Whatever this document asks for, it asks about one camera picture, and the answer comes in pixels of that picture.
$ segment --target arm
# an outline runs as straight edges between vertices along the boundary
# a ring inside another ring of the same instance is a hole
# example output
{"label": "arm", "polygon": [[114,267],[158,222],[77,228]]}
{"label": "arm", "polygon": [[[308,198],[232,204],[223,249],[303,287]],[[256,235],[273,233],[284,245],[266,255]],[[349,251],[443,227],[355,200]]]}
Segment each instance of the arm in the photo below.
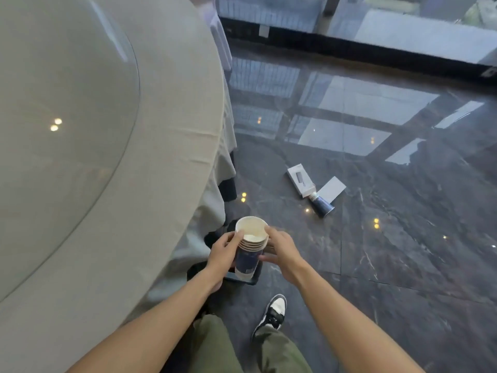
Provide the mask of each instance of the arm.
{"label": "arm", "polygon": [[266,228],[277,256],[260,259],[278,264],[300,291],[320,331],[348,373],[422,373],[416,362],[373,321],[329,285],[299,254],[292,237]]}
{"label": "arm", "polygon": [[207,267],[168,299],[117,329],[68,373],[157,373],[208,295],[219,289],[243,232],[226,233],[213,246]]}

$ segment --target leg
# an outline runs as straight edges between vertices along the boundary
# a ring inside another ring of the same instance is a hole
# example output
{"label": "leg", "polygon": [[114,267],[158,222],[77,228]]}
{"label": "leg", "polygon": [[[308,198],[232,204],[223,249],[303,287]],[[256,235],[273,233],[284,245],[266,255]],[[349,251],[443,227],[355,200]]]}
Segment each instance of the leg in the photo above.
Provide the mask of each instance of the leg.
{"label": "leg", "polygon": [[285,297],[274,296],[252,335],[258,350],[259,369],[262,373],[312,373],[297,346],[278,331],[285,318],[285,309]]}
{"label": "leg", "polygon": [[193,354],[188,373],[243,373],[223,321],[212,314],[193,323]]}

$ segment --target forearm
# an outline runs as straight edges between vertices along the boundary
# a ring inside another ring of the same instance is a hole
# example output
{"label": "forearm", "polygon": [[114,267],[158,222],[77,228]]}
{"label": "forearm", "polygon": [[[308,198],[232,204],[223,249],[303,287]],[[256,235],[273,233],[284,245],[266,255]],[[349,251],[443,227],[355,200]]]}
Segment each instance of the forearm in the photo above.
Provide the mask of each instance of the forearm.
{"label": "forearm", "polygon": [[159,372],[216,281],[204,269],[167,300],[108,336],[69,373]]}
{"label": "forearm", "polygon": [[397,343],[308,264],[296,277],[314,320],[348,373],[422,372]]}

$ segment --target pants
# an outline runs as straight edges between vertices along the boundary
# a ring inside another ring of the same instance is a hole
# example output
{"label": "pants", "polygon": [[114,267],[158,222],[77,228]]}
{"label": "pants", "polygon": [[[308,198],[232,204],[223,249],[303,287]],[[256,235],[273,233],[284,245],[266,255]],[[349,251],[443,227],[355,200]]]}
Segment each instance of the pants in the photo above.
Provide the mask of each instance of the pants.
{"label": "pants", "polygon": [[[193,324],[193,356],[188,373],[243,373],[228,331],[215,315],[205,315]],[[270,326],[254,335],[262,373],[312,373],[304,356],[285,335]]]}

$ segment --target person's left hand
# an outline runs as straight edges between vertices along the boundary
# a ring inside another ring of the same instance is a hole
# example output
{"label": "person's left hand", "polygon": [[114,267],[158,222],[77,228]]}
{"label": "person's left hand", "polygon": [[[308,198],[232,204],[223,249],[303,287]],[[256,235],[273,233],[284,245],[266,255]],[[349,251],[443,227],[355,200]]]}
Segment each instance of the person's left hand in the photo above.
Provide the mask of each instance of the person's left hand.
{"label": "person's left hand", "polygon": [[235,260],[235,253],[242,238],[244,231],[229,232],[223,234],[213,245],[209,258],[207,259],[207,266],[205,269],[209,270],[217,283],[212,292],[215,292],[221,287],[223,277],[230,269],[233,260]]}

